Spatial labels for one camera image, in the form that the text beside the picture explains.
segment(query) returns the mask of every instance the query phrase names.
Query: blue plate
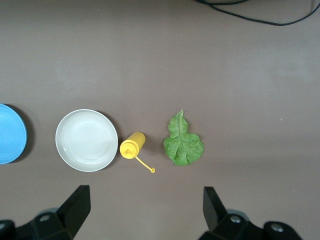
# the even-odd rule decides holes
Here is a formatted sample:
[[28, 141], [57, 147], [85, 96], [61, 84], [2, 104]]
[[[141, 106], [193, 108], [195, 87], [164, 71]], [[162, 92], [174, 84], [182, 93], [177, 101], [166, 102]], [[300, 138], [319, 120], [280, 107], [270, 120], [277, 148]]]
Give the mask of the blue plate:
[[0, 164], [16, 160], [27, 144], [27, 128], [22, 118], [0, 103]]

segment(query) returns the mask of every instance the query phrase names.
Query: green leaf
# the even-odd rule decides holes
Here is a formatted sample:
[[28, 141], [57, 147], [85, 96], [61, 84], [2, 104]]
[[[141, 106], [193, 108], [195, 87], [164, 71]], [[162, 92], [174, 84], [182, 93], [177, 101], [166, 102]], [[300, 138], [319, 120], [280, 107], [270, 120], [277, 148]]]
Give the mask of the green leaf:
[[205, 151], [205, 146], [197, 134], [188, 133], [188, 123], [184, 111], [174, 115], [169, 122], [170, 137], [164, 139], [166, 155], [177, 166], [185, 166], [197, 161]]

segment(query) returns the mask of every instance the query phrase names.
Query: bottle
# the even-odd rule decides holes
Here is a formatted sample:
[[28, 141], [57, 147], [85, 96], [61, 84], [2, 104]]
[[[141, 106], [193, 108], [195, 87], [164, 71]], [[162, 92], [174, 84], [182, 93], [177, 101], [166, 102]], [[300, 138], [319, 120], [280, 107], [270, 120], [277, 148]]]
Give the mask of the bottle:
[[136, 158], [143, 166], [150, 170], [151, 173], [154, 173], [155, 168], [147, 166], [143, 161], [140, 160], [138, 154], [146, 142], [146, 136], [140, 132], [136, 131], [131, 134], [123, 143], [120, 145], [120, 153], [125, 159], [134, 159]]

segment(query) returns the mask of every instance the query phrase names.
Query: gray table surface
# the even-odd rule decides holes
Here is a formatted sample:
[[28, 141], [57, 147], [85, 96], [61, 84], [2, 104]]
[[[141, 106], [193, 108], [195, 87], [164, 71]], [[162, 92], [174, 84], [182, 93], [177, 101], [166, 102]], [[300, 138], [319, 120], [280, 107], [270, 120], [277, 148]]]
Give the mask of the gray table surface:
[[[313, 1], [249, 1], [226, 9], [288, 22]], [[249, 22], [192, 0], [16, 1], [0, 4], [0, 103], [29, 139], [0, 166], [0, 218], [22, 225], [90, 185], [77, 240], [196, 240], [207, 230], [203, 187], [258, 227], [320, 236], [320, 12], [286, 27]], [[120, 140], [141, 131], [151, 174], [119, 154], [97, 172], [60, 158], [55, 132], [77, 109], [104, 113]], [[205, 144], [174, 166], [163, 139], [184, 110]]]

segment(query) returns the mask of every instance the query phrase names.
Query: white bowl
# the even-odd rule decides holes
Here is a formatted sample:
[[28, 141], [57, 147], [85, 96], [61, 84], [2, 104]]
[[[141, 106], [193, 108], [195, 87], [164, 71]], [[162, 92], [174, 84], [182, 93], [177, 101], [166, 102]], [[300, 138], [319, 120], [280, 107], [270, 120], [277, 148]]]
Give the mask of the white bowl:
[[106, 116], [94, 110], [79, 109], [61, 120], [55, 132], [55, 145], [70, 167], [95, 172], [115, 158], [118, 135]]

